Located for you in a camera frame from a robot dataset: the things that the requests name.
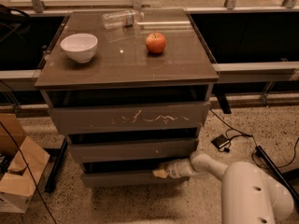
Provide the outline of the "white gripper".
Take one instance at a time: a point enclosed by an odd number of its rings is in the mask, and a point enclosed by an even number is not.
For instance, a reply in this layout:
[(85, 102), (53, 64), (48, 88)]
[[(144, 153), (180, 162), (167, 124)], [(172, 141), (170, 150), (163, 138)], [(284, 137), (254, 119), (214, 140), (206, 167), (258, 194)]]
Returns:
[(194, 175), (193, 167), (189, 159), (177, 159), (170, 161), (165, 169), (157, 169), (152, 171), (155, 177), (167, 178), (182, 178), (182, 177), (192, 177)]

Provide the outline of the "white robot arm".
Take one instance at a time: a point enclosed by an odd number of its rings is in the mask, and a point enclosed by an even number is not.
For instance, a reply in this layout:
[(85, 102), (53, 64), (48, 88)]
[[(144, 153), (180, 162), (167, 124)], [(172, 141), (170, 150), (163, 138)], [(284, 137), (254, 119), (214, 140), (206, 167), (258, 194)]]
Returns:
[(163, 179), (216, 177), (221, 182), (221, 224), (277, 224), (294, 209), (288, 189), (246, 161), (226, 165), (195, 151), (186, 159), (161, 163), (153, 175)]

